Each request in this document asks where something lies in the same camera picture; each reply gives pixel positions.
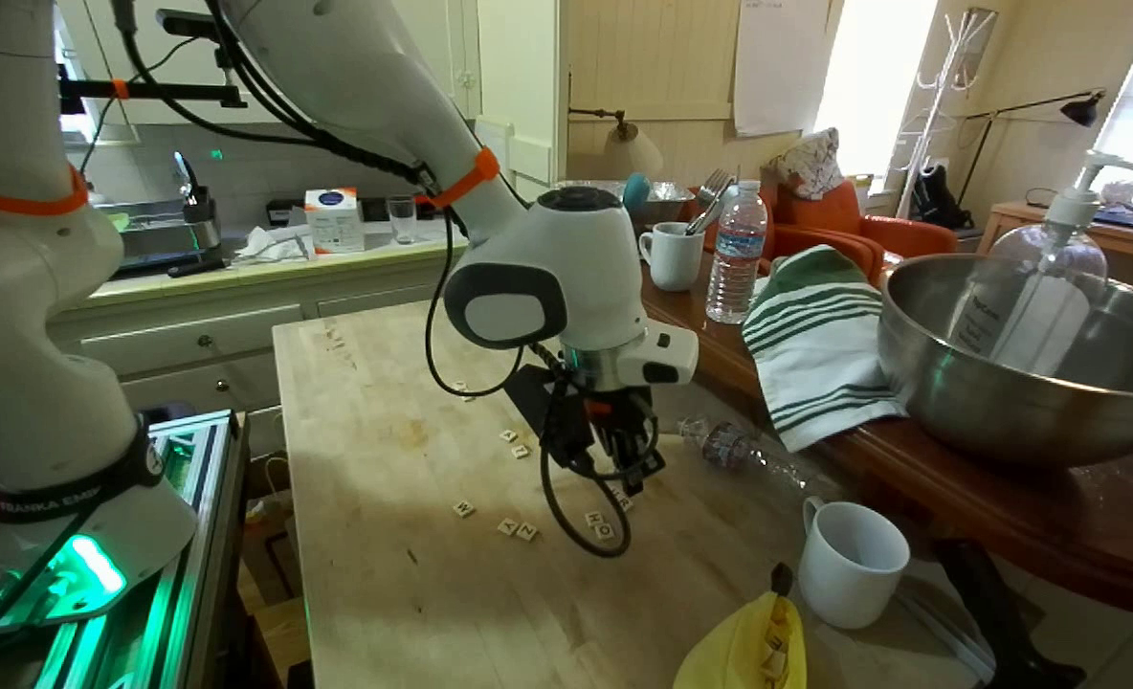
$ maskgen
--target green striped towel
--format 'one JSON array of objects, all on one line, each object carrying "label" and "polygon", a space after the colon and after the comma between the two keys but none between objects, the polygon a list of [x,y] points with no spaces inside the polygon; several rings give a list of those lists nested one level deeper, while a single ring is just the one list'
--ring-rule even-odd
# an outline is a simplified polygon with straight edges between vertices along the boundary
[{"label": "green striped towel", "polygon": [[741,327],[769,422],[790,452],[902,416],[875,365],[882,291],[832,246],[764,281]]}]

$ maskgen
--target plastic water bottle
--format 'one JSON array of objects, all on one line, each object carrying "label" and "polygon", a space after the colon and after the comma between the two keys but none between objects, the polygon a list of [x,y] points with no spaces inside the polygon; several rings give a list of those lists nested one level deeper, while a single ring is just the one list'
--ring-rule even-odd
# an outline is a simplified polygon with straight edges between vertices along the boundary
[{"label": "plastic water bottle", "polygon": [[757,180],[729,184],[720,207],[715,260],[710,284],[710,319],[741,327],[764,242],[764,207]]},{"label": "plastic water bottle", "polygon": [[804,499],[841,499],[841,481],[824,467],[828,459],[794,457],[762,430],[736,422],[681,422],[681,431],[715,472],[769,481],[790,514],[798,514]]}]

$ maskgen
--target white mug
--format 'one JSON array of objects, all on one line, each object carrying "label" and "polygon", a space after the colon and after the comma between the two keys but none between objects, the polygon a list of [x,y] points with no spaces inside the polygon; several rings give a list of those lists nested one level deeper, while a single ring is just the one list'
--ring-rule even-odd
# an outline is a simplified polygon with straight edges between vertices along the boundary
[{"label": "white mug", "polygon": [[688,291],[706,260],[706,235],[688,223],[653,223],[641,235],[641,255],[653,286]]},{"label": "white mug", "polygon": [[859,501],[804,501],[800,601],[832,628],[868,628],[910,564],[907,536]]}]

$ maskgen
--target orange stripe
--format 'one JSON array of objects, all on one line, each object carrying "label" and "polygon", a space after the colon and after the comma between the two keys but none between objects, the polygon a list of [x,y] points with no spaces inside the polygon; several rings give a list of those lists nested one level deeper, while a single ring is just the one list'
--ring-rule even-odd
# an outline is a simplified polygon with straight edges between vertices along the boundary
[{"label": "orange stripe", "polygon": [[0,214],[38,214],[38,218],[74,214],[74,210],[80,210],[88,202],[88,189],[75,175],[75,168],[69,168],[69,184],[74,184],[74,193],[60,196],[60,200],[10,200],[10,196],[0,196]]},{"label": "orange stripe", "polygon": [[484,189],[486,180],[493,180],[500,168],[499,168],[499,157],[493,157],[493,149],[480,149],[475,154],[475,168],[470,172],[465,172],[449,193],[442,193],[442,196],[434,196],[430,202],[438,202],[438,207],[452,207],[452,202],[459,202],[465,196],[470,196],[475,189]]}]

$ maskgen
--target metal bowl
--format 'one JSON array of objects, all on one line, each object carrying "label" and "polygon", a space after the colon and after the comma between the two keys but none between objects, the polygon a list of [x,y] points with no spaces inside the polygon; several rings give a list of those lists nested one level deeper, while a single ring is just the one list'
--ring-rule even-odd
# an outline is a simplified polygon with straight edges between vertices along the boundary
[{"label": "metal bowl", "polygon": [[944,341],[979,255],[923,255],[891,273],[882,367],[943,444],[1016,467],[1133,457],[1133,286],[1108,281],[1055,376],[1009,370]]}]

